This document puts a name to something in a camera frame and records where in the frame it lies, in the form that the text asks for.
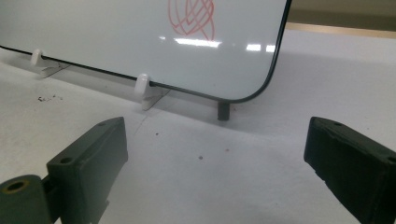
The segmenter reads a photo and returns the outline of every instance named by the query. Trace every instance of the screw hole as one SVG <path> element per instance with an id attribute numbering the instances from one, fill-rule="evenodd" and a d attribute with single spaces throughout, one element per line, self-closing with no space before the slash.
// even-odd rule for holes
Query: screw hole
<path id="1" fill-rule="evenodd" d="M 14 183 L 14 184 L 8 186 L 8 187 L 7 187 L 7 190 L 8 190 L 8 191 L 14 191 L 14 190 L 17 190 L 17 189 L 22 188 L 23 185 L 24 185 L 23 182 L 17 182 L 17 183 Z"/>
<path id="2" fill-rule="evenodd" d="M 391 162 L 396 162 L 396 158 L 394 158 L 394 157 L 388 157 L 388 160 Z"/>
<path id="3" fill-rule="evenodd" d="M 72 161 L 71 158 L 63 158 L 63 159 L 61 159 L 61 164 L 66 164 L 66 163 L 69 163 L 70 161 Z"/>
<path id="4" fill-rule="evenodd" d="M 18 180 L 14 183 L 11 183 L 6 188 L 3 188 L 3 193 L 5 194 L 13 194 L 25 189 L 29 184 L 27 180 Z"/>

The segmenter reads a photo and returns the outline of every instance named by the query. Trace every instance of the red drawing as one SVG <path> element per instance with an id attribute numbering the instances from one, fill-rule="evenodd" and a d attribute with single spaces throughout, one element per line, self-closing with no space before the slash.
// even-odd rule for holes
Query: red drawing
<path id="1" fill-rule="evenodd" d="M 168 0 L 168 17 L 176 33 L 193 35 L 201 32 L 206 40 L 215 38 L 213 0 Z"/>

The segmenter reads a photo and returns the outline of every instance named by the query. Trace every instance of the white surface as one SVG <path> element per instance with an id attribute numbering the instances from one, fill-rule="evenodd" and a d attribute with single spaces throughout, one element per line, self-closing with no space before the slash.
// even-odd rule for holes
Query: white surface
<path id="1" fill-rule="evenodd" d="M 335 119 L 395 149 L 394 52 L 394 39 L 287 31 L 268 90 L 219 122 L 206 99 L 171 91 L 142 112 L 133 82 L 73 66 L 38 79 L 2 50 L 0 180 L 44 177 L 91 126 L 124 116 L 130 160 L 101 223 L 358 223 L 303 161 L 308 122 Z"/>
<path id="2" fill-rule="evenodd" d="M 0 46 L 42 49 L 47 57 L 131 77 L 145 73 L 157 83 L 238 100 L 267 78 L 274 52 L 265 49 L 276 44 L 285 5 L 286 0 L 0 1 Z M 186 11 L 203 21 L 189 14 L 177 26 Z M 194 29 L 197 24 L 202 30 Z"/>

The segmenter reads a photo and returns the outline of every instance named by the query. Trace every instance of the whiteboard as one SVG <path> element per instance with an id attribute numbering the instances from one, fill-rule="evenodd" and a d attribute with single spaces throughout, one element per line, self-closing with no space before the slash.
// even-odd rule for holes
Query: whiteboard
<path id="1" fill-rule="evenodd" d="M 0 46 L 225 102 L 268 85 L 290 0 L 0 1 Z"/>

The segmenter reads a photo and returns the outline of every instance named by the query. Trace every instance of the white plastic clip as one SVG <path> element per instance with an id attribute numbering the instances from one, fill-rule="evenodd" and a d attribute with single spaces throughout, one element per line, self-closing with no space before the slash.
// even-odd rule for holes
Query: white plastic clip
<path id="1" fill-rule="evenodd" d="M 51 60 L 44 60 L 41 56 L 43 55 L 43 51 L 41 49 L 36 49 L 33 51 L 32 58 L 30 60 L 30 64 L 35 67 L 47 67 L 40 72 L 42 77 L 49 77 L 53 74 L 65 69 L 70 66 L 66 63 L 57 63 Z"/>
<path id="2" fill-rule="evenodd" d="M 170 90 L 161 87 L 150 87 L 149 76 L 141 74 L 137 77 L 134 93 L 142 98 L 142 109 L 149 110 Z"/>

